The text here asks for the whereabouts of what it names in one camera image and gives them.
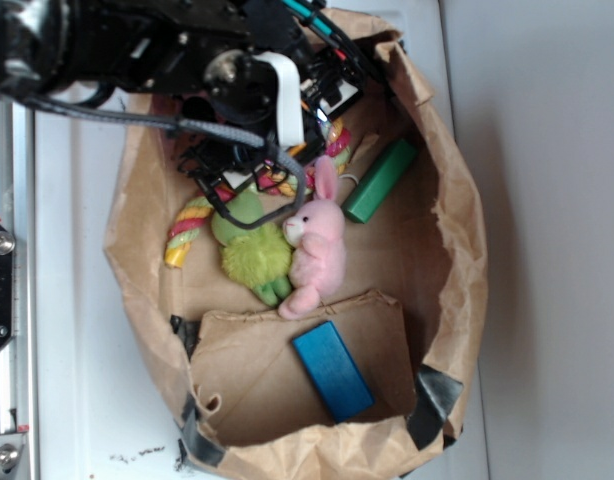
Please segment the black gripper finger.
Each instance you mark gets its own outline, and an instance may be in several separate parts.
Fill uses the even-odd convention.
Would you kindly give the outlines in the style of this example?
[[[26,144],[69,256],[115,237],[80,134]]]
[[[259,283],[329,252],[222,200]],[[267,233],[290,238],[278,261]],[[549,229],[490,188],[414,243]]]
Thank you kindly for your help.
[[[297,178],[286,168],[271,160],[249,165],[251,182],[247,189],[257,194],[272,196],[295,196],[298,190]]]
[[[221,177],[212,176],[200,169],[191,170],[189,177],[195,181],[210,203],[229,202],[236,196],[236,192]]]

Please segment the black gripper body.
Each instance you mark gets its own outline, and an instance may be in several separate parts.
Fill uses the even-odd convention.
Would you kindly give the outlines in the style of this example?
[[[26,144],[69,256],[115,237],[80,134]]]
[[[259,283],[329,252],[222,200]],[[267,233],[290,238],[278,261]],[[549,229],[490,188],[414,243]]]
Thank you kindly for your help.
[[[251,96],[249,104],[211,103],[202,96],[178,96],[181,114],[192,120],[216,121],[242,128],[285,150],[301,165],[322,153],[326,134],[317,115],[300,103],[289,108],[268,95]],[[191,134],[178,141],[178,170],[185,175],[257,175],[263,166],[286,173],[262,147],[248,147],[234,140],[201,138]]]

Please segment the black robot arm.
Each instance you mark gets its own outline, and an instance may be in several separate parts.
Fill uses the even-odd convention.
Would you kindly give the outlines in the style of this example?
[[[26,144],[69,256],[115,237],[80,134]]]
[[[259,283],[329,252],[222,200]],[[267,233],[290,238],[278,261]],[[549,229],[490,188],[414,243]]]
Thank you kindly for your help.
[[[321,1],[0,1],[0,100],[201,142],[184,159],[216,206],[230,173],[300,167],[382,73]]]

